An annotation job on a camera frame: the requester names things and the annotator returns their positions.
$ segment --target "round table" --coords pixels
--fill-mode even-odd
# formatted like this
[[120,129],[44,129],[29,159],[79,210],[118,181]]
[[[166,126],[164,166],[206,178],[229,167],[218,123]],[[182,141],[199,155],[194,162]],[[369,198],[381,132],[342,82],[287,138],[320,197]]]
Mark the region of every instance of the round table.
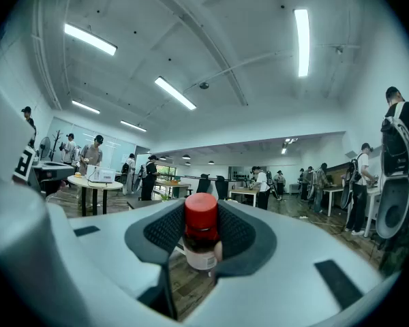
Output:
[[87,177],[76,177],[76,176],[69,176],[67,180],[71,184],[78,185],[79,187],[82,187],[82,216],[86,217],[87,215],[87,188],[93,190],[93,215],[97,215],[97,191],[98,190],[103,190],[103,214],[105,215],[107,213],[106,211],[106,205],[108,202],[108,190],[116,190],[116,189],[122,189],[123,184],[119,182],[113,182],[113,183],[94,183],[88,181]]

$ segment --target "small bottle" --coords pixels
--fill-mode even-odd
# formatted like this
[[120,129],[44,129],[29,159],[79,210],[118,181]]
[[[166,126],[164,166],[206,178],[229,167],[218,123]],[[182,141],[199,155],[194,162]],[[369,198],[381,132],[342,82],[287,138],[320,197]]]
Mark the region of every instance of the small bottle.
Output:
[[217,233],[218,203],[209,193],[195,193],[185,201],[183,247],[188,264],[197,270],[211,270],[217,260],[213,249]]

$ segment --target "sneaker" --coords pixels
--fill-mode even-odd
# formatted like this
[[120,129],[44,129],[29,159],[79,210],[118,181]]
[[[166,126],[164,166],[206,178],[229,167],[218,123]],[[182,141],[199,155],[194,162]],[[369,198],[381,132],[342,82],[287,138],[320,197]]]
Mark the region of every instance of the sneaker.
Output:
[[360,232],[355,232],[354,230],[352,231],[352,235],[355,235],[355,236],[360,236],[360,235],[363,235],[365,233],[365,230],[361,230]]

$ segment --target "black rubber strip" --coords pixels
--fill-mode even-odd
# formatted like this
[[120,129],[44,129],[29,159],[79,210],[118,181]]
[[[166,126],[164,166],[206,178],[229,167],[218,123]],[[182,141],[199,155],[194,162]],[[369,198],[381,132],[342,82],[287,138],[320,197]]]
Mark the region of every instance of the black rubber strip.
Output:
[[361,291],[333,260],[315,263],[315,267],[343,310],[362,298]]
[[76,234],[77,237],[79,236],[85,236],[88,234],[92,234],[93,232],[99,232],[100,229],[97,228],[94,225],[91,226],[85,226],[84,228],[78,228],[74,230],[74,233]]

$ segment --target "white box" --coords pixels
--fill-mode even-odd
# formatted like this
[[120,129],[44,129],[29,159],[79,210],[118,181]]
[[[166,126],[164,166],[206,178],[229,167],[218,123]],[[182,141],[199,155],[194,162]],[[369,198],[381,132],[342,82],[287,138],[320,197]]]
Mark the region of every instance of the white box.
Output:
[[93,183],[113,183],[115,182],[115,170],[88,165],[86,177]]

